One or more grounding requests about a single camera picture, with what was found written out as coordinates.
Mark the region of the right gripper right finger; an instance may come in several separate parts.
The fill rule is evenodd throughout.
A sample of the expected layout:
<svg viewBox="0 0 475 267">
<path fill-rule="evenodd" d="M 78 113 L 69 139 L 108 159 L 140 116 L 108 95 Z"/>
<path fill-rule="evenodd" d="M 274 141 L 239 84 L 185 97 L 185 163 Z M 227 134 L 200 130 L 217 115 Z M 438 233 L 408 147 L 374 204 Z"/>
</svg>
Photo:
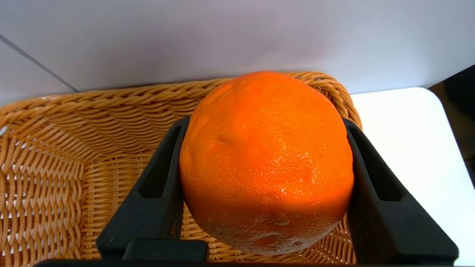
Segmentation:
<svg viewBox="0 0 475 267">
<path fill-rule="evenodd" d="M 399 181 L 365 134 L 344 119 L 353 153 L 347 211 L 359 265 L 453 265 L 459 249 Z"/>
</svg>

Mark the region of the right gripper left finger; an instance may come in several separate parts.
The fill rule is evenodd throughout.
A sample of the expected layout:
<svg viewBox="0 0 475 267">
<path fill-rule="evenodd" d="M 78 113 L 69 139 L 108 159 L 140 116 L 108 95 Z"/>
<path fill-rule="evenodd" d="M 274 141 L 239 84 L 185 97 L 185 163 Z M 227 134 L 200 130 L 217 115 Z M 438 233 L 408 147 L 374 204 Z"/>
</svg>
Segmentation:
<svg viewBox="0 0 475 267">
<path fill-rule="evenodd" d="M 103 260 L 120 260 L 131 241 L 179 240 L 184 201 L 179 155 L 189 117 L 166 132 L 138 180 L 96 239 Z"/>
</svg>

